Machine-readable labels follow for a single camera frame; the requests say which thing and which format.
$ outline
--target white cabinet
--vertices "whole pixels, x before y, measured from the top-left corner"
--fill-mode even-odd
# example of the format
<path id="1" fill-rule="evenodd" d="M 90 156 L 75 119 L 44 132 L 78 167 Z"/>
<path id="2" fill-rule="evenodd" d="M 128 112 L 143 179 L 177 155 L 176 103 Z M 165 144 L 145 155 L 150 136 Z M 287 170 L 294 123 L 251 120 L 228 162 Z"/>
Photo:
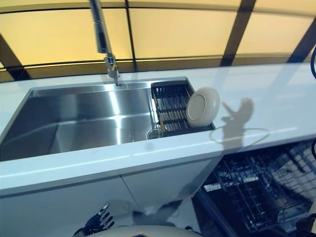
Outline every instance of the white cabinet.
<path id="1" fill-rule="evenodd" d="M 0 199 L 3 237 L 71 237 L 106 203 L 118 215 L 136 209 L 119 176 Z"/>
<path id="2" fill-rule="evenodd" d="M 122 175 L 137 204 L 144 208 L 192 197 L 221 157 Z"/>

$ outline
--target stainless steel sink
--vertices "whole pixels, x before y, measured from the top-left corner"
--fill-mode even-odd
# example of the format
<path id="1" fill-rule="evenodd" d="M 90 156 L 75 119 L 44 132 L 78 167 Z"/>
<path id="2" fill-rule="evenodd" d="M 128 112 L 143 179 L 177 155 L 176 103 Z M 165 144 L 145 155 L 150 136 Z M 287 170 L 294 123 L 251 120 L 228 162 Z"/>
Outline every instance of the stainless steel sink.
<path id="1" fill-rule="evenodd" d="M 151 84 L 164 80 L 32 89 L 0 137 L 0 160 L 146 140 L 157 128 Z"/>

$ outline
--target wire rack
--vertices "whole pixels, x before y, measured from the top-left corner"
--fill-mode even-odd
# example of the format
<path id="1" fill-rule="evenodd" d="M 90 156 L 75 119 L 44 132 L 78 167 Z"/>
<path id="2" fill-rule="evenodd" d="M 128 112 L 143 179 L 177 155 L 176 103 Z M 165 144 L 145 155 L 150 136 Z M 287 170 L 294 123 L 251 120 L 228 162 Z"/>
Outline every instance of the wire rack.
<path id="1" fill-rule="evenodd" d="M 316 197 L 311 141 L 224 157 L 204 188 L 223 189 L 250 232 L 275 226 L 287 233 Z"/>
<path id="2" fill-rule="evenodd" d="M 163 136 L 213 130 L 209 126 L 192 128 L 186 117 L 187 103 L 193 90 L 187 81 L 157 82 L 152 84 L 152 98 L 156 105 L 157 125 Z"/>

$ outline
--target pull-down faucet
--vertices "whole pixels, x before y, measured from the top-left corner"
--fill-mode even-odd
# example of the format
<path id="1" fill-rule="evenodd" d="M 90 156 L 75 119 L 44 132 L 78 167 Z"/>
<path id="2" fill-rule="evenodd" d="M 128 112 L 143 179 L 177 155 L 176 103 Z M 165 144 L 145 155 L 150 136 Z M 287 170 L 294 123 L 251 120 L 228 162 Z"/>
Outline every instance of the pull-down faucet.
<path id="1" fill-rule="evenodd" d="M 95 35 L 97 38 L 98 52 L 104 53 L 104 61 L 108 66 L 108 76 L 114 79 L 114 82 L 119 86 L 118 77 L 119 71 L 115 56 L 112 53 L 109 35 L 105 25 L 105 21 L 102 14 L 102 7 L 100 0 L 89 0 L 90 7 L 94 19 Z"/>

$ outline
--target white plate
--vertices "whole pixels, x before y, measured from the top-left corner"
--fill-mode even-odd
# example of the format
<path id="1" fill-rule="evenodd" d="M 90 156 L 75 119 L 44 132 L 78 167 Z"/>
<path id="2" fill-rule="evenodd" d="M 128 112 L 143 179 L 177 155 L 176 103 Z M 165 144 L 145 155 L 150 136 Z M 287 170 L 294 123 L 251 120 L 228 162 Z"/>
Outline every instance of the white plate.
<path id="1" fill-rule="evenodd" d="M 191 127 L 210 125 L 215 119 L 220 105 L 218 92 L 211 87 L 197 90 L 189 99 L 186 115 Z"/>

